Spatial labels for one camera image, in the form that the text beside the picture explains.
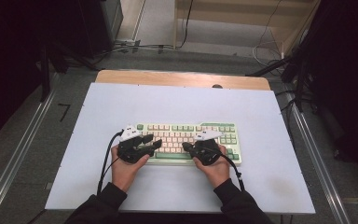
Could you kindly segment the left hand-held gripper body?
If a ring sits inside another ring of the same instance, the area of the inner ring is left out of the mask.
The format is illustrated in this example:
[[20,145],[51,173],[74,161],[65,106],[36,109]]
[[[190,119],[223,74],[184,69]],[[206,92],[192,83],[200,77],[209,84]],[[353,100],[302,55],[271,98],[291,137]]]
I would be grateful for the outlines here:
[[117,155],[123,161],[136,163],[144,155],[153,156],[155,149],[140,147],[144,135],[134,126],[128,125],[120,136]]

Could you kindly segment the wooden shelf unit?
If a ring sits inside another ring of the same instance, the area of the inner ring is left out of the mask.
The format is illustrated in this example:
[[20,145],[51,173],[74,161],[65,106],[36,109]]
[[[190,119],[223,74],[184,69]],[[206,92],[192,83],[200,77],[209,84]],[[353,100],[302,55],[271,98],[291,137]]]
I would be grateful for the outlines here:
[[173,45],[178,20],[216,21],[265,26],[278,42],[281,55],[290,55],[310,27],[322,0],[174,0]]

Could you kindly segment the person's left hand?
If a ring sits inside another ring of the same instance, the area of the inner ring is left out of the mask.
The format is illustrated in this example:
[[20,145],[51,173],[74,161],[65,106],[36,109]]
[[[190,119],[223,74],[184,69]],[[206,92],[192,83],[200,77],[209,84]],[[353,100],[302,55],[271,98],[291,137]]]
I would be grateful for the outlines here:
[[118,146],[111,148],[112,154],[112,183],[124,192],[127,192],[134,181],[138,171],[147,163],[149,156],[144,155],[136,163],[127,163],[117,155]]

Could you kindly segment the aluminium floor rail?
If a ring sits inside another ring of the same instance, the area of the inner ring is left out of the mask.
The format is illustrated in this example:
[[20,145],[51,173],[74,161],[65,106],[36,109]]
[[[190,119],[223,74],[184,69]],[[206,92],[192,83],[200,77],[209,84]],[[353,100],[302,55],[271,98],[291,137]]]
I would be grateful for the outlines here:
[[305,142],[307,151],[310,154],[310,159],[312,161],[313,167],[324,190],[325,198],[330,206],[336,223],[351,224],[351,220],[338,194],[334,181],[328,172],[322,155],[319,152],[319,148],[310,131],[309,125],[306,122],[305,116],[302,112],[299,111],[296,106],[293,108],[293,110],[296,125],[298,126],[301,136]]
[[19,171],[21,164],[32,144],[34,137],[46,116],[52,100],[55,97],[57,85],[61,83],[62,76],[55,73],[50,81],[51,91],[43,103],[39,103],[34,115],[29,122],[20,142],[17,144],[13,155],[11,156],[8,164],[6,165],[3,173],[0,175],[0,205],[5,199],[7,192]]

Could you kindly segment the black metal stand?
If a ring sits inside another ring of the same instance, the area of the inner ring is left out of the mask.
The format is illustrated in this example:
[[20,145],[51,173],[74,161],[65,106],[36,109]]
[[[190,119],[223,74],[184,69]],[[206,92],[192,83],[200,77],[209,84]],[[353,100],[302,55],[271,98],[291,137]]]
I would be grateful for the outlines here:
[[42,95],[41,102],[44,102],[50,92],[50,72],[49,65],[58,73],[65,73],[68,70],[68,64],[63,57],[65,47],[57,41],[47,42],[40,47],[40,70]]

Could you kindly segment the white table board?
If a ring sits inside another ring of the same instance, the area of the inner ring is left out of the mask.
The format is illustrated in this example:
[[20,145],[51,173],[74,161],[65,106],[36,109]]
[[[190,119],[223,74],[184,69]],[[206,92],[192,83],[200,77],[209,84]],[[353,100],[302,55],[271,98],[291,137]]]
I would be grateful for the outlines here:
[[315,209],[272,91],[93,83],[81,108],[46,207],[75,209],[95,193],[113,135],[129,124],[231,122],[241,181],[271,214]]

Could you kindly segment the black cabinet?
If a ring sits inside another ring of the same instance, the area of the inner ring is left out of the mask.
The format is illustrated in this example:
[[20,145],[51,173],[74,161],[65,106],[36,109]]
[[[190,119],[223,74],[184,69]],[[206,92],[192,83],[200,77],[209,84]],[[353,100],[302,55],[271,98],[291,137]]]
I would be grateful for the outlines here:
[[120,0],[77,0],[85,28],[85,55],[113,49],[124,16]]

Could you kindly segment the person's right hand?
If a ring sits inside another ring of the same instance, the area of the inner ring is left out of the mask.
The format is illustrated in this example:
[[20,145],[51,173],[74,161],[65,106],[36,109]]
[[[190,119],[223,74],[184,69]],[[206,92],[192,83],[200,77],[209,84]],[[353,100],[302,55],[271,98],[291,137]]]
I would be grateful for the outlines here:
[[193,158],[198,169],[200,169],[207,176],[208,180],[214,188],[219,187],[229,176],[229,163],[220,156],[219,159],[212,165],[204,166],[198,158]]

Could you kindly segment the green and cream keyboard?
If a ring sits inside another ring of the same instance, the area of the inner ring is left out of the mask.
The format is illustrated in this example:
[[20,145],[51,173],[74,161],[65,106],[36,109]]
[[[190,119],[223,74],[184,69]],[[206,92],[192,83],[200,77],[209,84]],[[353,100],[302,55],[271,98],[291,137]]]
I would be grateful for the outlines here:
[[154,139],[147,143],[162,140],[162,145],[148,160],[150,164],[163,165],[192,165],[190,154],[183,150],[182,144],[194,144],[196,136],[207,130],[221,132],[215,142],[227,149],[227,156],[235,164],[241,164],[241,149],[237,127],[234,123],[203,122],[201,124],[167,124],[167,123],[138,123],[136,125],[142,135],[153,134]]

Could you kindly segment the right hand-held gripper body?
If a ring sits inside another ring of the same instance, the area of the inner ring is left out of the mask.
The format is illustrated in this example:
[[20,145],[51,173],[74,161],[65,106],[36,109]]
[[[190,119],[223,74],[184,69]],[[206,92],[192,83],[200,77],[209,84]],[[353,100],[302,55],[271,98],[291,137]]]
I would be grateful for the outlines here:
[[219,159],[221,151],[215,139],[223,135],[224,134],[219,131],[205,130],[197,133],[194,137],[195,157],[198,158],[204,166],[212,165]]

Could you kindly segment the dark curtain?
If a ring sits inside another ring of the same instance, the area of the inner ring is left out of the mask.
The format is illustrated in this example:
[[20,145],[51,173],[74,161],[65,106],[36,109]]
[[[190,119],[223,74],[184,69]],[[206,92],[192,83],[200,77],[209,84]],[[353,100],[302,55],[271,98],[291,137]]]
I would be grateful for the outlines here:
[[69,0],[0,0],[0,130],[41,87],[42,44],[53,38],[52,19]]
[[358,0],[321,0],[308,37],[310,88],[339,152],[358,163]]

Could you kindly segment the wooden table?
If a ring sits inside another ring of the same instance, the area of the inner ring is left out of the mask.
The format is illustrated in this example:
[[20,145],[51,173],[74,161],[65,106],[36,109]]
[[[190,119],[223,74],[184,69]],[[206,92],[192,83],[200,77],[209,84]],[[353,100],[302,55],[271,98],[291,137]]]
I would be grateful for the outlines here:
[[222,76],[191,72],[159,72],[137,70],[102,70],[97,83],[134,85],[180,86],[211,88],[219,85],[223,89],[269,91],[269,82],[263,77]]

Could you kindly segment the black tripod stand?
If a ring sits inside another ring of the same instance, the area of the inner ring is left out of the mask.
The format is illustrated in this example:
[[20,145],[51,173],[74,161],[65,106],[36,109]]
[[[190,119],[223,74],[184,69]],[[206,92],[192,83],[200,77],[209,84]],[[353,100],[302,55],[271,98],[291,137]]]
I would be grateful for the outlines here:
[[262,77],[266,73],[276,70],[279,67],[285,66],[281,75],[283,83],[289,83],[296,78],[296,89],[294,103],[300,112],[303,112],[303,90],[305,85],[306,74],[308,73],[308,53],[302,48],[298,47],[291,55],[285,56],[277,62],[267,65],[259,71],[250,74],[250,77]]

